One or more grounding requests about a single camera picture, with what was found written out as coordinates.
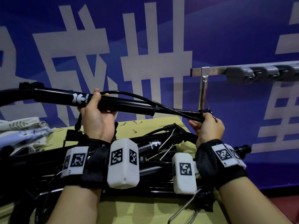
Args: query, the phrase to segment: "qr code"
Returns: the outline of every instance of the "qr code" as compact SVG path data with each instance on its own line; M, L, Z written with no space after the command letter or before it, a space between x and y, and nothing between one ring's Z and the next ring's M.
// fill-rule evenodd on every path
M81 167L84 164L85 153L73 154L72 162L70 167Z
M192 175L190 163L180 163L180 174L181 175Z
M69 167L69 162L70 162L70 158L71 158L71 155L68 155L68 156L65 157L65 161L64 161L63 169L68 169L68 167Z
M111 153L111 163L110 165L114 165L117 163L121 163L123 161L123 149L120 148L118 150L115 150Z
M173 172L173 176L176 175L176 164L174 163L172 166L172 172Z
M216 153L218 154L219 158L222 161L233 158L226 148L220 149L220 150L216 151Z
M241 158L239 157L239 155L236 153L235 150L233 150L233 149L230 148L230 152L234 155L234 157L235 157L236 159L241 159Z
M137 153L130 149L130 163L137 165Z

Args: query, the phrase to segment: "person's left arm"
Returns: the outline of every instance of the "person's left arm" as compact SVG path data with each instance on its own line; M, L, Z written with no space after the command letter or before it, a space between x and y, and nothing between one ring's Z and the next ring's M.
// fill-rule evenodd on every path
M100 100L99 89L95 89L86 108L79 109L84 132L89 138L111 143L116 113L100 112L97 108ZM47 224L95 224L100 195L101 189L81 188L77 185L65 186Z

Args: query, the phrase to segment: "metal pole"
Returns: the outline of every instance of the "metal pole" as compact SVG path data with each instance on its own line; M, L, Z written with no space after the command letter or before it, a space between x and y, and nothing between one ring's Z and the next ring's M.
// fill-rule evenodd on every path
M205 96L206 96L206 92L207 92L207 79L208 79L208 76L200 76L200 92L199 92L198 110L204 109Z

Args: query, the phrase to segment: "yellow table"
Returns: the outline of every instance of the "yellow table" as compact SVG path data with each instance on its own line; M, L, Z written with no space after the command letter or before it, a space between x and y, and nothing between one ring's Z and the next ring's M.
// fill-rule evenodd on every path
M153 130L162 128L165 125L176 123L186 131L189 130L185 127L183 122L177 117L164 117L157 119L142 120L140 124L133 121L127 121L124 126L120 126L124 122L120 122L117 128L116 137L131 138L145 135ZM65 139L67 129L73 129L73 127L64 128L61 131L54 132L49 135L48 143L52 144L45 149L54 149L62 147L63 140ZM77 142L66 142L66 146L75 145ZM194 156L196 147L190 142L181 143L177 145L177 151L188 152ZM141 197L109 197L110 201L102 201L99 205L99 220L97 223L101 224L150 224L150 223L167 223L168 219L179 210L179 208L186 203L182 199L174 198L141 198ZM183 210L180 215L175 218L171 224L176 223L188 223L193 216L194 211L192 209ZM214 203L214 212L209 213L201 211L196 217L193 223L196 224L227 224L227 221L219 207L218 202Z

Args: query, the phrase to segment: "forearm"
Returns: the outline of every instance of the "forearm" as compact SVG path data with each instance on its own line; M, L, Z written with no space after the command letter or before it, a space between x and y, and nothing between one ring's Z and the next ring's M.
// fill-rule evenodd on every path
M232 224L291 224L247 177L226 183L219 193Z
M95 224L101 189L65 186L47 224Z

